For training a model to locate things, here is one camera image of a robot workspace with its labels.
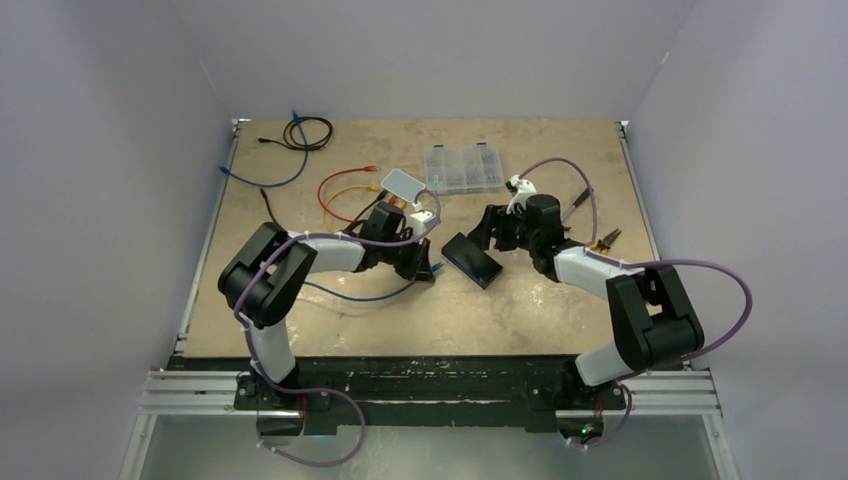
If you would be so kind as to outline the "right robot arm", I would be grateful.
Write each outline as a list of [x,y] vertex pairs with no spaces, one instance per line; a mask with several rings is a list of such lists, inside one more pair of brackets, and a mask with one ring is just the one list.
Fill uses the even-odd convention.
[[489,205],[469,240],[482,250],[522,249],[534,269],[578,287],[609,306],[611,341],[580,354],[561,392],[576,407],[596,399],[601,385],[698,351],[704,332],[675,268],[626,267],[571,239],[560,203],[531,194],[513,205]]

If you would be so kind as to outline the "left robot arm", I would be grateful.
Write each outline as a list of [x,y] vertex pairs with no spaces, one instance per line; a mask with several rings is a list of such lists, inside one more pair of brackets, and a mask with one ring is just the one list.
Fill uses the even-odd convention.
[[217,288],[241,325],[252,369],[263,379],[259,395],[272,408],[297,399],[296,367],[286,325],[307,278],[316,273],[361,273],[380,264],[408,283],[435,280],[427,237],[436,212],[406,214],[384,201],[365,219],[332,233],[297,233],[261,224],[219,276]]

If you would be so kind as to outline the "black rectangular box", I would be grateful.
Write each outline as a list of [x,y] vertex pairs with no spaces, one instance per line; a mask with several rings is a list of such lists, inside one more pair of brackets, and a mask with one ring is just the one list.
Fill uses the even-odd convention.
[[457,233],[441,249],[442,256],[481,289],[486,290],[502,273],[503,266],[483,249]]

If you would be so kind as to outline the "white network switch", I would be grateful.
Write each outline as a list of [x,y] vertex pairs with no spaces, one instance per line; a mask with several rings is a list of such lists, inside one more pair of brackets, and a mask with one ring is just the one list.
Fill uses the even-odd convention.
[[426,189],[423,182],[401,169],[392,169],[380,182],[383,190],[405,202],[414,203]]

